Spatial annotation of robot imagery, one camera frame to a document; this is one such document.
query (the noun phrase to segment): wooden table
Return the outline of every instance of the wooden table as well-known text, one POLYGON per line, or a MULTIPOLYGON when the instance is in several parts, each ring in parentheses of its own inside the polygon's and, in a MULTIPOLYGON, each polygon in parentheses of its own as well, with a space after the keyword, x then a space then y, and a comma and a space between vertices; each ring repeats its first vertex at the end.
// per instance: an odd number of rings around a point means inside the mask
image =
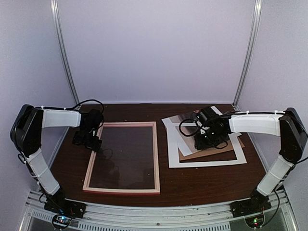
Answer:
MULTIPOLYGON (((162 118, 190 112, 205 104, 109 104, 105 106, 106 122, 156 121, 160 172, 160 195, 106 195, 82 191, 90 150, 72 145, 77 128, 70 128, 51 171, 68 199, 90 203, 123 206, 204 205, 247 198, 264 177, 262 163, 247 134, 241 136, 247 164, 219 167, 168 168, 167 135, 162 118)), ((228 104, 215 105, 221 112, 232 110, 228 104)), ((98 105, 84 105, 82 111, 98 105)), ((227 152, 222 158, 234 155, 227 152)))

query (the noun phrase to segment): wooden picture frame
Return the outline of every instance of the wooden picture frame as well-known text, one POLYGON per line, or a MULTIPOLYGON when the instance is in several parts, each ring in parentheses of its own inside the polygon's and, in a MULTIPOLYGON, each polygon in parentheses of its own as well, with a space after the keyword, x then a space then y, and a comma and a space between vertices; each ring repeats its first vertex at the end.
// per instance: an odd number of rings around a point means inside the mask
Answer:
POLYGON ((86 176, 85 176, 85 180, 84 180, 84 184, 83 184, 83 191, 89 192, 89 193, 91 192, 91 193, 129 194, 129 195, 132 195, 132 194, 136 194, 136 195, 140 195, 140 194, 160 194, 156 122, 104 123, 103 126, 101 128, 99 128, 99 130, 97 132, 97 136, 99 138, 102 137, 103 136, 103 130, 105 129, 107 131, 107 128, 144 128, 144 127, 151 127, 152 128, 154 175, 151 176, 151 177, 154 178, 154 182, 151 182, 151 184, 154 185, 154 187, 150 188, 150 189, 115 189, 115 188, 99 188, 99 187, 90 186, 91 176, 92 176, 92 173, 93 173, 93 168, 94 168, 94 163, 95 163, 95 158, 97 157, 97 153, 92 151, 91 157, 90 157, 90 160, 89 160, 89 164, 88 164, 88 169, 87 169, 86 176))

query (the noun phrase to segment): white wall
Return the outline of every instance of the white wall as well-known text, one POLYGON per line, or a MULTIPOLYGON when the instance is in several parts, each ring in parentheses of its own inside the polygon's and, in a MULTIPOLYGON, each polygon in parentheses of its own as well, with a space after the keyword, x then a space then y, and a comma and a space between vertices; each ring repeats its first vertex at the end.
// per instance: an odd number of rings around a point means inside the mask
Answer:
MULTIPOLYGON (((249 74, 240 98, 241 110, 272 111, 294 107, 308 128, 308 1, 263 1, 260 29, 249 74)), ((280 139, 257 135, 271 165, 280 139)), ((285 182, 301 231, 307 230, 308 161, 285 182)))
POLYGON ((231 103, 254 0, 60 0, 80 100, 231 103))
MULTIPOLYGON (((35 181, 17 159, 10 129, 25 103, 72 106, 49 0, 0 2, 0 226, 16 230, 22 207, 35 181)), ((47 162, 63 128, 43 133, 47 162)))

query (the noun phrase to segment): robotic arm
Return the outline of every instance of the robotic arm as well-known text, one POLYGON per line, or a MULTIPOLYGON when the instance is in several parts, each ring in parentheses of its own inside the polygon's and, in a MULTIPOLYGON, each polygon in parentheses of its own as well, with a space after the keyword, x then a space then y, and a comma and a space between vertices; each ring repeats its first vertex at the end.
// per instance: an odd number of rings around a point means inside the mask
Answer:
POLYGON ((237 112, 217 115, 210 107, 196 115, 198 133, 196 146, 216 146, 228 133, 252 132, 275 135, 281 138, 279 156, 262 181, 252 191, 251 198, 231 204, 233 217, 260 212, 271 208, 268 195, 276 189, 302 157, 307 143, 307 132, 294 108, 273 113, 237 112))
POLYGON ((50 127, 80 128, 73 138, 73 144, 84 145, 98 151, 102 141, 95 131, 103 122, 102 112, 92 109, 88 113, 65 108, 33 107, 25 104, 14 122, 10 136, 19 158, 26 164, 32 177, 46 195, 46 210, 70 217, 82 218, 85 204, 65 200, 65 193, 53 177, 41 150, 41 131, 50 127))

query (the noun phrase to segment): dark brown tabletop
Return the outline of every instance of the dark brown tabletop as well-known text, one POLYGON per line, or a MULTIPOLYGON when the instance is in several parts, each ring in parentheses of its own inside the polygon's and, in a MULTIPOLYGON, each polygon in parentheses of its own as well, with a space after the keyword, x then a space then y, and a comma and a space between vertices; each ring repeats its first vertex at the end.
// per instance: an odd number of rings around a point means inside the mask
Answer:
MULTIPOLYGON (((74 146, 72 139, 77 128, 70 128, 51 171, 66 192, 68 199, 90 203, 123 206, 204 205, 247 198, 265 175, 262 163, 247 134, 240 139, 247 164, 200 168, 168 168, 167 135, 162 118, 201 109, 206 104, 108 104, 106 122, 156 121, 160 173, 160 195, 107 195, 83 192, 82 186, 91 151, 74 146)), ((228 104, 215 105, 221 112, 232 110, 228 104)), ((84 105, 82 111, 98 105, 84 105)), ((234 156, 234 151, 221 159, 234 156)))

